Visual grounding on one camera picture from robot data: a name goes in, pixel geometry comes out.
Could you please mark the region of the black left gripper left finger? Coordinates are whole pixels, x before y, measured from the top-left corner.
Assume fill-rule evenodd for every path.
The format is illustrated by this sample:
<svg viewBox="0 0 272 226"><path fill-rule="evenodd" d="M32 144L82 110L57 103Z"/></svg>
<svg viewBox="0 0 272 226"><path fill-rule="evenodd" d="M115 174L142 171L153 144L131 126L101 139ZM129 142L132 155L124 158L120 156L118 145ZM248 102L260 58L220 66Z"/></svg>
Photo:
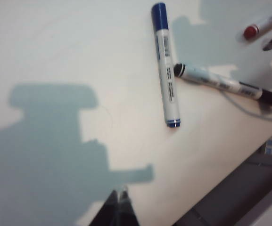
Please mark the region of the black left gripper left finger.
<svg viewBox="0 0 272 226"><path fill-rule="evenodd" d="M117 198L118 198L117 191L113 190L89 225L110 226L111 223L113 222L115 211L117 209L118 204Z"/></svg>

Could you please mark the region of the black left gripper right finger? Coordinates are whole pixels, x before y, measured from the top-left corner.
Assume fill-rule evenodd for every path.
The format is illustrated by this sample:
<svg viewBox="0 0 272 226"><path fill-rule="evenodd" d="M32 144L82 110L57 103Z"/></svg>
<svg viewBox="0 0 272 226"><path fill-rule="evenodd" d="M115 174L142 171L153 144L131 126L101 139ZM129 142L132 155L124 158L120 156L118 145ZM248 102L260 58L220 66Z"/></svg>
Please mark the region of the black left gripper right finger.
<svg viewBox="0 0 272 226"><path fill-rule="evenodd" d="M118 199L118 225L138 226L138 220L132 207L131 199L128 195L128 187L123 186Z"/></svg>

